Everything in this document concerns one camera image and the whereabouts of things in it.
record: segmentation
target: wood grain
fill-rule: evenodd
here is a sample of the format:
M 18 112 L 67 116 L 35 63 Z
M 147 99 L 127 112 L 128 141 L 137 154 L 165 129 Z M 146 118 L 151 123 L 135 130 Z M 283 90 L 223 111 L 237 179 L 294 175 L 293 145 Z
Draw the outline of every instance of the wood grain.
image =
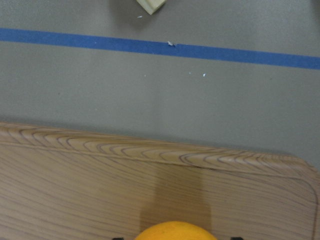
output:
M 133 240 L 169 220 L 318 240 L 319 183 L 293 156 L 0 122 L 1 240 Z

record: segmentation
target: blue tape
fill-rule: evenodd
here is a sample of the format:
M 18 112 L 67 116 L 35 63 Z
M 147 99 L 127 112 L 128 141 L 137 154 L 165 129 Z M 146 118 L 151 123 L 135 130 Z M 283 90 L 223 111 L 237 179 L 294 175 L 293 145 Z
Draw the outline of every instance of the blue tape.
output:
M 0 41 L 320 70 L 320 57 L 232 48 L 0 28 Z

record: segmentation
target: gray floor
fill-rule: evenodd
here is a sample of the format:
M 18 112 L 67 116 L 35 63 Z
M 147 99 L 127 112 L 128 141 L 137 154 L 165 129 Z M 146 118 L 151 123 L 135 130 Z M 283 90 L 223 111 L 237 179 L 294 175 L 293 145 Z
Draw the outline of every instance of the gray floor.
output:
M 168 0 L 153 16 L 135 0 L 0 0 L 0 28 L 320 57 L 319 0 Z M 320 71 L 0 42 L 0 121 L 288 153 L 320 169 Z

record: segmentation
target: cream-colored block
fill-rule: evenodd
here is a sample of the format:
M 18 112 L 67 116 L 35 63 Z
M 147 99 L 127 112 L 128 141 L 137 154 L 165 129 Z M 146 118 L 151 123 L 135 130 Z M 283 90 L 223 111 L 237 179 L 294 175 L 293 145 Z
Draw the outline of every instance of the cream-colored block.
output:
M 137 0 L 137 2 L 152 15 L 157 11 L 167 0 Z

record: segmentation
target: orange object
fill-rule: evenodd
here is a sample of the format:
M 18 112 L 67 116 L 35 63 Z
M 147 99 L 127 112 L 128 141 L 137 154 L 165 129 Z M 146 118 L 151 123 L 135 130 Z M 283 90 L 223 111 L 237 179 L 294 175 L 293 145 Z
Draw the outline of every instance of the orange object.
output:
M 167 221 L 153 225 L 134 240 L 217 240 L 202 227 L 183 221 Z

